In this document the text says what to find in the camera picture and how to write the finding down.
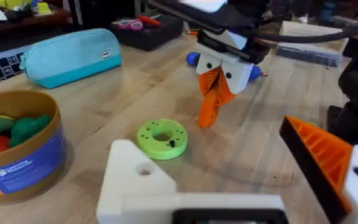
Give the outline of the white orange left gripper right finger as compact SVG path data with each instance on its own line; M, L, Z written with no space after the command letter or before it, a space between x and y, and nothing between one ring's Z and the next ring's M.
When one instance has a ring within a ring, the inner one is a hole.
M293 116L279 134L329 222L358 224L358 144Z

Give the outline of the white block left gripper left finger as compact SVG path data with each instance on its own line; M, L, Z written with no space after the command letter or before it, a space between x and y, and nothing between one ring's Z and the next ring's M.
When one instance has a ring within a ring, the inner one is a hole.
M113 141L104 173L98 223L170 223L176 182L132 141Z

